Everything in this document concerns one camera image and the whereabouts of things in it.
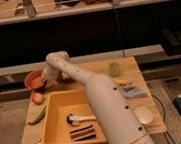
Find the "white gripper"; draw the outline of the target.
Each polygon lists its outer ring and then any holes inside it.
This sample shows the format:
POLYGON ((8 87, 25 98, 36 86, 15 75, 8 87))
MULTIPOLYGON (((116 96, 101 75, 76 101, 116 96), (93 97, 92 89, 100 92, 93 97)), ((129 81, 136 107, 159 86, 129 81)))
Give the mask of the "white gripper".
POLYGON ((42 70, 41 79, 48 87, 55 83, 62 84, 65 81, 61 71, 48 65, 42 70))

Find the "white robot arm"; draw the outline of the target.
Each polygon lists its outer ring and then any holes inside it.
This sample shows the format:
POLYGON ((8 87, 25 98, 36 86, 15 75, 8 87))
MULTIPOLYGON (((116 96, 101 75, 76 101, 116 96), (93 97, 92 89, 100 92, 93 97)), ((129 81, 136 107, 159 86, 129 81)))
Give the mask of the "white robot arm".
POLYGON ((49 53, 42 77, 48 81, 65 72, 85 86, 86 97, 108 144, 156 144, 109 75, 95 73, 68 62, 65 51, 49 53))

